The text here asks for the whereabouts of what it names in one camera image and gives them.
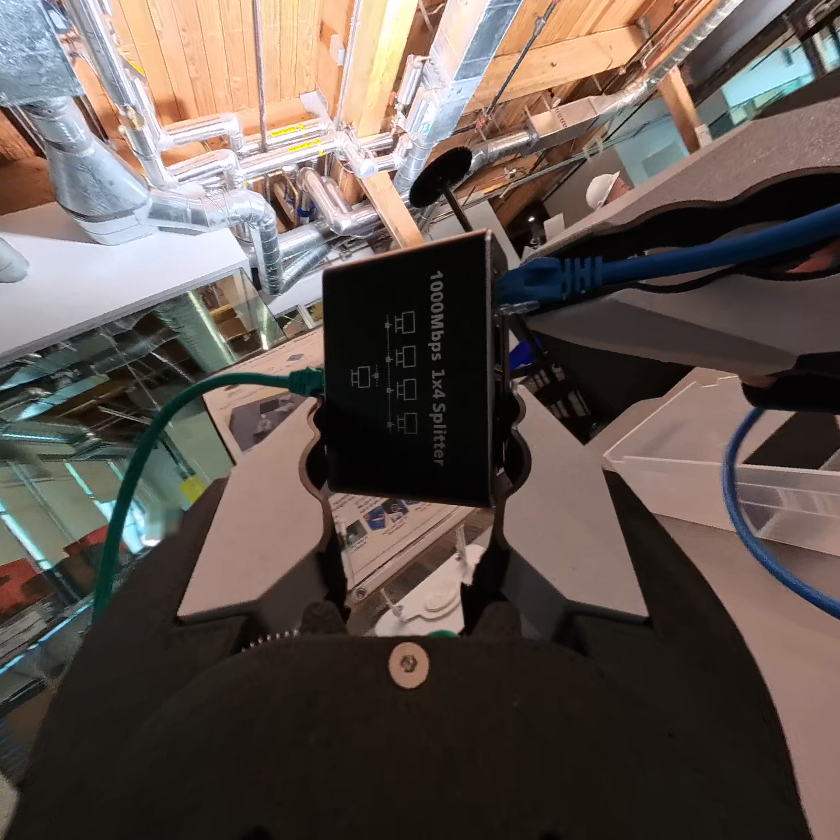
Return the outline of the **white stand base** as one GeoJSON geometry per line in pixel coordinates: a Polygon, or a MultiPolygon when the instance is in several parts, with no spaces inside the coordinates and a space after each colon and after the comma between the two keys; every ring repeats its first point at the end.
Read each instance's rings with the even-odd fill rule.
{"type": "Polygon", "coordinates": [[[473,581],[483,549],[467,543],[463,524],[455,531],[455,551],[398,601],[381,589],[385,613],[373,627],[376,637],[457,636],[465,628],[461,590],[473,581]]]}

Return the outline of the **black round disc on rod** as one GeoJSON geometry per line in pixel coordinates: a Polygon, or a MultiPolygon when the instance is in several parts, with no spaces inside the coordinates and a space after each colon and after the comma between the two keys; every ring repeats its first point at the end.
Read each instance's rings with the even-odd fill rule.
{"type": "Polygon", "coordinates": [[[410,204],[425,208],[445,200],[464,231],[472,232],[474,228],[455,195],[455,187],[466,179],[472,163],[473,151],[469,147],[447,150],[417,177],[409,192],[410,204]]]}

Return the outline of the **black ethernet splitter box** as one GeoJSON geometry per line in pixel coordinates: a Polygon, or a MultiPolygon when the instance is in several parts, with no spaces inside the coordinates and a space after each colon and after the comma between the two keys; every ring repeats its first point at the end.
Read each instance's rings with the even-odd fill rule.
{"type": "Polygon", "coordinates": [[[494,505],[494,291],[507,267],[481,229],[323,271],[316,424],[332,491],[494,505]]]}

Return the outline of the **wooden board with instruction sheet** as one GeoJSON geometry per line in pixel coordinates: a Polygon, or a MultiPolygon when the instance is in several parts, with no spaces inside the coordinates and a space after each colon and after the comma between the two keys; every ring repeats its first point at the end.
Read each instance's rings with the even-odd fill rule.
{"type": "MultiPolygon", "coordinates": [[[[287,375],[323,365],[322,328],[302,333],[234,367],[235,371],[287,375]]],[[[232,385],[205,394],[208,415],[234,463],[266,438],[285,438],[284,424],[303,398],[277,388],[232,385]]],[[[363,600],[431,542],[469,515],[466,507],[433,502],[354,496],[328,491],[336,527],[344,528],[350,556],[350,600],[363,600]]]]}

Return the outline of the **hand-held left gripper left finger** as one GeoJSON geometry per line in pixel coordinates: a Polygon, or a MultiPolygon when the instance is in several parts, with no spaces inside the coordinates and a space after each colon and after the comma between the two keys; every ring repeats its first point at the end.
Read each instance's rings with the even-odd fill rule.
{"type": "Polygon", "coordinates": [[[305,398],[234,467],[178,607],[182,623],[243,616],[284,634],[321,601],[345,617],[349,586],[338,533],[308,473],[321,442],[314,423],[320,406],[305,398]]]}

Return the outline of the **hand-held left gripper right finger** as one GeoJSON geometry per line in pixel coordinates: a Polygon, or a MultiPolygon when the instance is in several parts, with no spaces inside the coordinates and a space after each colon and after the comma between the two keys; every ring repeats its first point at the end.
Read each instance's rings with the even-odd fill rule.
{"type": "Polygon", "coordinates": [[[648,608],[598,456],[525,387],[506,450],[488,548],[462,588],[465,630],[508,602],[527,635],[563,635],[578,617],[644,625],[648,608]]]}

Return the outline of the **silver ceiling ductwork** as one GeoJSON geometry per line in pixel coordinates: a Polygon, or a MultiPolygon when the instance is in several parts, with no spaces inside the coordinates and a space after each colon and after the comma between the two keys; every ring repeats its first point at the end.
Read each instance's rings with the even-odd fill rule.
{"type": "Polygon", "coordinates": [[[41,2],[2,2],[2,98],[32,118],[45,145],[56,197],[101,245],[121,245],[155,233],[247,230],[262,287],[284,287],[277,218],[263,198],[244,188],[208,196],[148,187],[94,137],[73,98],[78,78],[41,2]]]}

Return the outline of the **clear plastic bin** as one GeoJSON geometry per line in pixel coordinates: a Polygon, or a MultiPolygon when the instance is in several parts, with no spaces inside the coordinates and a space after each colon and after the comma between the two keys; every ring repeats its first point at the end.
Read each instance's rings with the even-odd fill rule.
{"type": "MultiPolygon", "coordinates": [[[[654,514],[733,530],[723,462],[751,405],[736,376],[688,377],[604,453],[654,514]]],[[[839,552],[838,418],[768,411],[738,447],[734,483],[757,537],[839,552]]]]}

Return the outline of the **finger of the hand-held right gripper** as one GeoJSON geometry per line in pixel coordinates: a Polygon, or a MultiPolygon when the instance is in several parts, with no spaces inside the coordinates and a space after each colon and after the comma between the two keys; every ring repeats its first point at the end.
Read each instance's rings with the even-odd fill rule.
{"type": "Polygon", "coordinates": [[[533,258],[692,247],[838,203],[838,112],[762,114],[583,218],[533,258]]]}
{"type": "Polygon", "coordinates": [[[737,375],[791,371],[839,351],[838,273],[726,275],[679,293],[626,289],[538,312],[532,330],[596,350],[737,375]]]}

